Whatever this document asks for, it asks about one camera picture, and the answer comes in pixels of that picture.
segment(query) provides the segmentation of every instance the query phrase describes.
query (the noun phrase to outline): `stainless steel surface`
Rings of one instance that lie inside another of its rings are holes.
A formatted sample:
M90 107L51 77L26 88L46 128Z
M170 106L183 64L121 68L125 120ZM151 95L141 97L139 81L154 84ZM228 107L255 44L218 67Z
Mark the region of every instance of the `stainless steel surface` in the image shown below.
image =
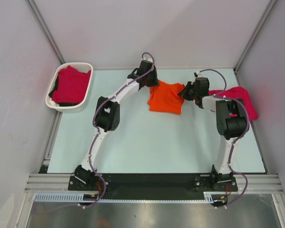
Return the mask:
M239 58L236 66L235 66L235 72L237 72L239 70L239 68L241 67L244 59L246 58L249 50L251 49L253 43L255 42L258 34L260 33L261 29L263 28L263 26L265 25L270 13L272 12L274 6L276 5L276 3L278 2L278 0L270 0L270 2L268 3L260 21L258 22L256 29L254 30L254 32L252 33L252 36L250 38L250 40L248 41L243 53L241 54L241 57Z
M237 194L239 194L245 186L245 179L240 175L235 175L235 177L239 188ZM69 178L70 174L31 174L25 192L69 192L67 190ZM248 174L247 178L248 188L246 194L283 193L278 175Z
M89 209L34 202L28 228L278 228L271 195L245 195L227 209L209 204L98 203Z
M43 34L45 35L46 39L48 40L48 43L50 44L52 50L54 51L57 59L59 60L59 62L61 64L64 64L65 61L62 57L61 52L59 51L59 48L56 44L56 42L54 41L54 38L52 36L52 34L50 33L48 26L46 25L44 19L41 16L41 13L35 3L34 0L26 0L28 7L30 8L34 18L36 19L36 22L38 23L40 29L42 30Z

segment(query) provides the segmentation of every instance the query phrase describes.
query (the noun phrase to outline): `light blue table surface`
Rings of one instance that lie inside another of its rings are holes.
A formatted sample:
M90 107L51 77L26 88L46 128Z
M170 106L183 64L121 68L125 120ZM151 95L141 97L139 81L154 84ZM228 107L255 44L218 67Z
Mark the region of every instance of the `light blue table surface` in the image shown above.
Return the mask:
M198 69L157 70L166 83L183 83L193 79ZM219 69L227 80L227 88L237 86L232 69ZM100 96L109 96L126 80L131 70L99 70L93 72L91 93L85 110L63 113L48 173L72 173L84 158L92 140L92 119ZM210 89L222 89L222 78L214 72L203 72ZM220 135L216 115L185 101L182 114L150 112L145 87L121 104L118 128L100 148L102 173L197 173L210 172L219 151ZM263 162L250 129L238 146L234 170L265 172Z

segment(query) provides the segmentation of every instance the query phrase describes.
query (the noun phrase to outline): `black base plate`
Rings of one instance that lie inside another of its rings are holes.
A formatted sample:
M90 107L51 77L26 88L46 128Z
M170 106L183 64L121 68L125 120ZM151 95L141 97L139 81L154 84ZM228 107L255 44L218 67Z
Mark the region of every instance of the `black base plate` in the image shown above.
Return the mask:
M224 195L226 184L232 191L238 190L235 178L231 182L218 183L212 187L209 174L200 173L103 173L102 177L108 183L104 199L110 200L203 200L204 191L218 191ZM86 186L74 175L71 176L70 183L69 190L98 190L96 185Z

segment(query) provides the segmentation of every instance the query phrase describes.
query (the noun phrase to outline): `black bracket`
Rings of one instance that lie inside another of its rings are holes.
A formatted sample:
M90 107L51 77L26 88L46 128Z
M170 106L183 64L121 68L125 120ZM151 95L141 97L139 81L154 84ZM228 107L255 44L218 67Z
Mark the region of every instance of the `black bracket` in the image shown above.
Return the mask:
M204 191L220 191L225 192L226 186L228 185L231 191L238 191L238 185L236 178L233 177L233 173L227 174L226 176L222 176L222 174L216 175L213 171L207 175L202 174L200 176L196 176L194 178L194 188L197 192Z
M212 206L214 207L223 207L224 205L228 204L228 197L225 195L217 195L213 194L211 195L213 203L211 203Z
M142 60L139 68L134 69L134 71L132 71L132 73L128 75L128 78L131 78L131 79L138 78L139 76L149 71L152 65L153 65L152 62L148 60ZM137 82L139 83L139 89L143 88L144 86L147 86L147 87L158 86L160 83L157 79L156 67L154 66L153 71L148 73L146 76L138 79Z
M107 100L106 97L101 96L97 101L97 108ZM104 129L104 132L114 131L119 125L120 119L120 105L117 102L108 101L99 110L95 118L95 124Z
M209 96L209 80L206 77L197 77L195 82L188 82L185 88L178 93L187 101L195 101L195 104L203 108L202 99L205 96Z
M109 178L104 178L106 181L107 191L109 191ZM103 182L95 173L87 171L78 165L74 174L71 175L68 190L70 191L98 191L96 183L99 183L101 187L104 187Z

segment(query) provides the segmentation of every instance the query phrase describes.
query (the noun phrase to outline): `orange cloth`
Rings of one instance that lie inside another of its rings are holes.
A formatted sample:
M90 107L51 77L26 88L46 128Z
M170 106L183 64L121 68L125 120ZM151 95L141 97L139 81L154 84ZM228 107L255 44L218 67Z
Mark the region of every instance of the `orange cloth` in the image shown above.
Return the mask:
M180 83L171 85L158 81L160 85L150 87L150 99L148 101L150 111L181 114L184 98L177 94L185 88L185 85Z

